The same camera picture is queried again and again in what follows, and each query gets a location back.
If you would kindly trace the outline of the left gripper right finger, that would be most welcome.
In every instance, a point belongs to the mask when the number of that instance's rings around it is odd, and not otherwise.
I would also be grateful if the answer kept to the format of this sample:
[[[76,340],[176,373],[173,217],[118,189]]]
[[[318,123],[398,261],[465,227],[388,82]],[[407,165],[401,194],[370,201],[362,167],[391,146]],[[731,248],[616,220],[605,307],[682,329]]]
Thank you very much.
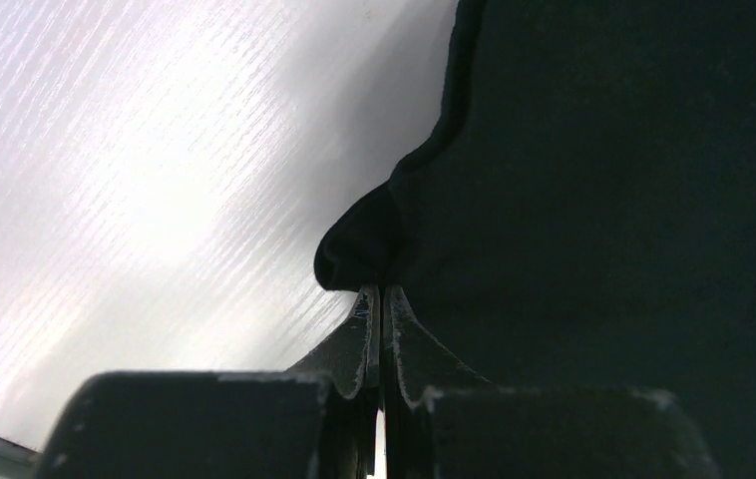
[[[717,478],[663,389],[499,386],[459,360],[398,286],[383,294],[391,478]]]

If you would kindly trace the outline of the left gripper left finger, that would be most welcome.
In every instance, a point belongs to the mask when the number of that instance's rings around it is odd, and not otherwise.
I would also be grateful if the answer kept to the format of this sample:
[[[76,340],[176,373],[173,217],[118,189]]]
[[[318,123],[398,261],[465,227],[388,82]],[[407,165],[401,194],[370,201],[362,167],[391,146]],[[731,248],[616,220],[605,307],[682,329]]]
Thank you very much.
[[[62,412],[38,478],[365,478],[374,471],[380,294],[283,371],[114,371]]]

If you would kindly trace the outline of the black t shirt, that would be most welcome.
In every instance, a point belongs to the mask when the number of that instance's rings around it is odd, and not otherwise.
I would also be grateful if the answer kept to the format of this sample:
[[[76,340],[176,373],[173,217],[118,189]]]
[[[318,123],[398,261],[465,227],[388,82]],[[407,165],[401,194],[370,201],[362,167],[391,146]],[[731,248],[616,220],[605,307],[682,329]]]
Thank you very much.
[[[756,1],[462,1],[440,120],[325,234],[503,384],[674,392],[756,478]]]

